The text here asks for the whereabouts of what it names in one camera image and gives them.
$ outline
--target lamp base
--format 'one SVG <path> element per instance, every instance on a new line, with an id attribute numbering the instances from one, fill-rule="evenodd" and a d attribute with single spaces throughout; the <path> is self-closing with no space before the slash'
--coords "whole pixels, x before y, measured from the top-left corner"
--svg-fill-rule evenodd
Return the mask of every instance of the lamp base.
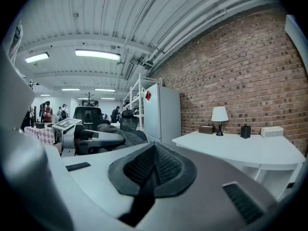
<path id="1" fill-rule="evenodd" d="M 221 131 L 221 124 L 218 125 L 218 132 L 216 134 L 217 136 L 223 136 L 223 133 Z"/>

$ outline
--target white shelving unit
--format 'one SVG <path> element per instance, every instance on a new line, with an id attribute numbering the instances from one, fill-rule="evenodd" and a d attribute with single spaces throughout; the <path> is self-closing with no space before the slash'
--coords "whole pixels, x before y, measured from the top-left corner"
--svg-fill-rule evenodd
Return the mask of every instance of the white shelving unit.
<path id="1" fill-rule="evenodd" d="M 136 107 L 139 108 L 139 115 L 135 115 L 135 116 L 139 117 L 139 129 L 142 131 L 143 131 L 143 127 L 142 127 L 143 92 L 156 83 L 161 85 L 162 79 L 161 78 L 152 79 L 148 77 L 141 77 L 139 73 L 139 78 L 137 82 L 132 87 L 130 87 L 129 93 L 123 99 L 123 102 L 125 103 L 128 101 L 128 98 L 129 98 L 129 104 L 123 106 L 123 110 L 126 110 L 127 108 L 129 108 L 130 110 Z"/>

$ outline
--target door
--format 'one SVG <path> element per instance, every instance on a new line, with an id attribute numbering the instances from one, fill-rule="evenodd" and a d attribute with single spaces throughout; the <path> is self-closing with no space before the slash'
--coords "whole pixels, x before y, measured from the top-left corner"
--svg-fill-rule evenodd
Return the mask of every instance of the door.
<path id="1" fill-rule="evenodd" d="M 151 94 L 149 100 L 145 98 L 148 91 Z M 143 98 L 143 110 L 144 132 L 152 137 L 160 139 L 160 103 L 158 84 L 151 86 L 145 91 Z"/>

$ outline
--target white refrigerator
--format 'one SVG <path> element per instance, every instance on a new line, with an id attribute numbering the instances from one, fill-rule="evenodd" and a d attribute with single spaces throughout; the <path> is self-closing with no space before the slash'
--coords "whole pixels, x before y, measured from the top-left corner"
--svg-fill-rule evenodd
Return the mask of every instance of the white refrigerator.
<path id="1" fill-rule="evenodd" d="M 172 144 L 181 136 L 180 93 L 155 84 L 144 92 L 144 132 L 148 142 Z"/>

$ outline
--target table lamp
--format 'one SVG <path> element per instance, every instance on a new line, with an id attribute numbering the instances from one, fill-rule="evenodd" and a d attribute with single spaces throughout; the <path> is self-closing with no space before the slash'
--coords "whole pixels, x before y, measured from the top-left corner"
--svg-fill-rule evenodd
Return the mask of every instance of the table lamp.
<path id="1" fill-rule="evenodd" d="M 217 136 L 223 136 L 221 131 L 221 122 L 228 121 L 228 115 L 225 106 L 214 107 L 212 121 L 219 121 Z"/>

